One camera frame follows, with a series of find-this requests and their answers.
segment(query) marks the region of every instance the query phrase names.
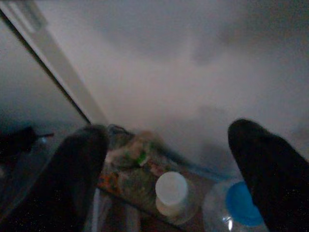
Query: bottle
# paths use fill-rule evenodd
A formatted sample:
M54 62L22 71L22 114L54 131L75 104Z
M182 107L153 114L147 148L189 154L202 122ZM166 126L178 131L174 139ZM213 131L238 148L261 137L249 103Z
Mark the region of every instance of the bottle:
M203 220L205 231L210 232L268 231L244 181L214 185L203 203Z

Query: gray wall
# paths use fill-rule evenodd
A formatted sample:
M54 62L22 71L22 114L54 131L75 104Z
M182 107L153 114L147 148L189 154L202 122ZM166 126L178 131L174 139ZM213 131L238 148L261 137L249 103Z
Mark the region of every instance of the gray wall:
M68 132L86 124L50 77L0 19L0 132L33 126Z
M309 158L308 6L283 2L36 1L110 122L230 173L238 117Z

